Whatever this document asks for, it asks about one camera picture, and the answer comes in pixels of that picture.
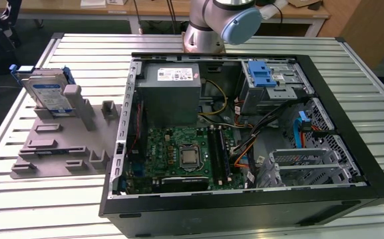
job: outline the power supply label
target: power supply label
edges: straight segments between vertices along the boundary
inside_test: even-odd
[[[72,106],[63,95],[59,84],[32,85],[32,90],[52,113],[64,114],[72,111]]]
[[[160,68],[159,81],[192,81],[192,68]]]

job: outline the wooden desk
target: wooden desk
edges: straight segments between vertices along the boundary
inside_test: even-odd
[[[171,14],[166,0],[136,0],[142,20],[170,21]],[[190,20],[191,0],[174,0],[178,21]],[[6,2],[0,1],[0,11]],[[305,33],[308,37],[316,37],[325,19],[331,17],[328,11],[321,7],[317,11],[307,7],[296,8],[287,5],[283,9],[285,24],[308,24]],[[128,20],[132,34],[139,34],[139,21],[134,1],[128,0],[126,5],[107,5],[106,8],[82,9],[80,0],[23,0],[19,18],[22,19],[79,19],[79,20]],[[279,23],[280,14],[263,23]]]

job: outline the blue hard drive label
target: blue hard drive label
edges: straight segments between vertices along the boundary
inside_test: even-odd
[[[59,84],[32,85],[32,90],[40,102],[55,115],[63,116],[63,114],[72,112],[72,106],[63,95],[63,89]]]

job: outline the ram slot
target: ram slot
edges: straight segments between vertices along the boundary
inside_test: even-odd
[[[222,147],[224,145],[223,139],[220,139],[220,130],[218,128],[208,128],[208,150],[210,150],[210,160],[212,167],[212,179],[216,185],[223,185],[227,181],[224,160],[222,154]]]
[[[220,142],[220,147],[219,147],[219,150],[220,150],[220,155],[222,155],[222,162],[223,162],[223,167],[224,167],[224,180],[226,181],[231,181],[231,167],[230,167],[230,157],[227,155],[227,145],[224,144],[224,135],[223,135],[223,130],[219,129],[219,140]]]

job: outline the connector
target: connector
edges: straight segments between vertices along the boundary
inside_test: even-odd
[[[299,112],[300,114],[300,118],[301,118],[301,132],[307,133],[307,132],[312,132],[312,121],[311,119],[307,117],[304,111]]]

